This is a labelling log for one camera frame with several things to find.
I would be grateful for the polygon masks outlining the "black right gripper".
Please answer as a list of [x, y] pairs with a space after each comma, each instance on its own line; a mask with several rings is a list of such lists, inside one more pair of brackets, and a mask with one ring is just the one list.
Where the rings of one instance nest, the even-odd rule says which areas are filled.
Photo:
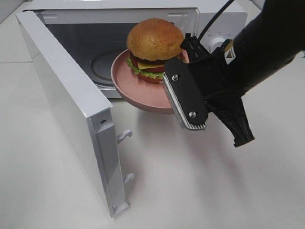
[[181, 126], [203, 130], [209, 112], [230, 130], [234, 146], [254, 140], [241, 97], [244, 90], [229, 79], [224, 52], [209, 53], [197, 38], [188, 38], [189, 63], [172, 58], [165, 63], [164, 89]]

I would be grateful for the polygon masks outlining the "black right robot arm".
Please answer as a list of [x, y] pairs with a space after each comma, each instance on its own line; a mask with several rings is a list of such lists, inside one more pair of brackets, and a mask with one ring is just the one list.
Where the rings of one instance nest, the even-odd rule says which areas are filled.
[[267, 0], [238, 35], [209, 53], [201, 37], [185, 38], [189, 62], [165, 63], [163, 87], [182, 128], [203, 130], [214, 113], [234, 136], [234, 146], [252, 140], [242, 96], [288, 65], [305, 49], [305, 3]]

